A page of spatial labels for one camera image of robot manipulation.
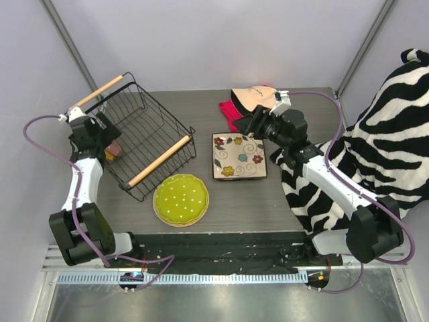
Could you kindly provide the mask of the cream flower square plate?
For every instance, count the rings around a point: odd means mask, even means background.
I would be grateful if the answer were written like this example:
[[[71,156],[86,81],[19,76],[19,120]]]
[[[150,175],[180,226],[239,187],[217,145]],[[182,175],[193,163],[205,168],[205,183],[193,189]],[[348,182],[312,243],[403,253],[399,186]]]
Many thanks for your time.
[[[212,134],[212,177],[215,180],[266,178],[263,140],[235,132]]]

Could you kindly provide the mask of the green dotted round plate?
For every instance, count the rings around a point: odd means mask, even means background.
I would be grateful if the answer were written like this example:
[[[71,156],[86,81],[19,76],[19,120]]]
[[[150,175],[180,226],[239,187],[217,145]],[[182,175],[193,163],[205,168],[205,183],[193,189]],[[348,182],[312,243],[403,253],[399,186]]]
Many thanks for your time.
[[[178,201],[179,203],[197,201],[207,202],[209,193],[201,179],[192,174],[175,174],[165,179],[155,190],[156,203]]]

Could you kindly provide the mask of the orange dotted round plate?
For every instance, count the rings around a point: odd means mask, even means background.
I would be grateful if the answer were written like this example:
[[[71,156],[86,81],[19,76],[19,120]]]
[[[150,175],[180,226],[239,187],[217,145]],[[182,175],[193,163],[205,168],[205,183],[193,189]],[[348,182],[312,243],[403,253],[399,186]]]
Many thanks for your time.
[[[159,213],[159,211],[158,211],[158,209],[156,207],[156,199],[157,199],[157,197],[158,197],[157,196],[157,192],[155,192],[154,195],[153,195],[153,197],[152,197],[154,213],[156,214],[157,218],[161,222],[163,222],[166,225],[169,225],[171,227],[189,227],[189,226],[197,223],[198,221],[200,221],[204,217],[204,215],[205,215],[205,213],[206,213],[206,211],[208,209],[208,206],[209,206],[209,199],[207,199],[205,208],[200,212],[200,214],[198,215],[197,218],[192,219],[192,220],[188,220],[185,223],[173,222],[173,221],[170,221],[169,219],[164,219],[163,217],[160,216],[160,213]]]

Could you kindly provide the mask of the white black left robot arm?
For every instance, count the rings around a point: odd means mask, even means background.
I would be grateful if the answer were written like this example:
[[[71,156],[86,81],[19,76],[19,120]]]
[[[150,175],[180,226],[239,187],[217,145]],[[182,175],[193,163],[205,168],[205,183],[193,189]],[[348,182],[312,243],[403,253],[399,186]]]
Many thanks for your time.
[[[69,266],[90,262],[100,255],[118,256],[127,267],[138,266],[143,252],[132,233],[115,233],[97,206],[105,148],[118,138],[118,130],[103,113],[101,123],[80,107],[68,112],[72,182],[61,211],[50,215],[49,226]]]

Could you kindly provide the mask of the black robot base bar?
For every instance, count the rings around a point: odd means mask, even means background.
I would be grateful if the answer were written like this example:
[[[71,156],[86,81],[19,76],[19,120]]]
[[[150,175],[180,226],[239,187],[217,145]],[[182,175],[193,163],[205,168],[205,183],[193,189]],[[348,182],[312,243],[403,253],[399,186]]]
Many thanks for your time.
[[[301,267],[341,266],[341,256],[318,255],[303,232],[159,233],[134,237],[132,258],[149,260],[157,274],[158,258],[174,256],[168,274],[293,274]]]

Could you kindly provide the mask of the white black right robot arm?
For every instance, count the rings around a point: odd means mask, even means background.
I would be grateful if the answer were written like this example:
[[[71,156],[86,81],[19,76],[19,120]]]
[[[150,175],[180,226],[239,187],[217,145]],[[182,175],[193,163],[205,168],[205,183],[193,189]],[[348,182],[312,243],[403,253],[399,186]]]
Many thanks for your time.
[[[325,155],[308,140],[308,124],[301,111],[281,115],[258,106],[233,122],[241,134],[268,139],[284,151],[285,163],[329,196],[349,218],[346,229],[324,230],[302,249],[305,261],[317,265],[328,254],[350,254],[367,264],[401,246],[404,231],[400,213],[391,197],[380,198],[335,170]]]

